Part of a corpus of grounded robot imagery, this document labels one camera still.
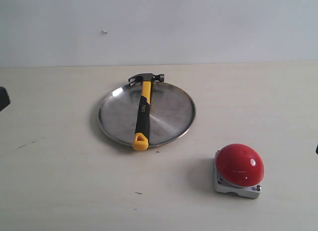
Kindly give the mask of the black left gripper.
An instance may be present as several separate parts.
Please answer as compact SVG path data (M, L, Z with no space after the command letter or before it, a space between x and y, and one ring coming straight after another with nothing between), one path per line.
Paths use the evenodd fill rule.
M3 111L10 105L10 98L5 87L0 87L0 111Z

